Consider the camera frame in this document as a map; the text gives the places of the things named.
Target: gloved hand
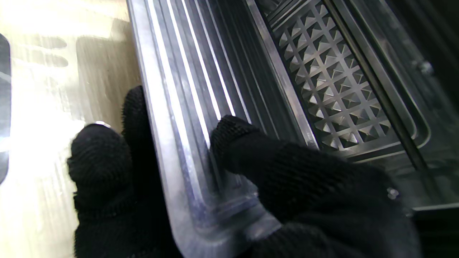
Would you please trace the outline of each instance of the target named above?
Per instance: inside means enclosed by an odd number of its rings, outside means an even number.
[[[99,124],[81,130],[71,145],[70,178],[79,226],[75,256],[175,257],[143,89],[123,107],[122,135]]]

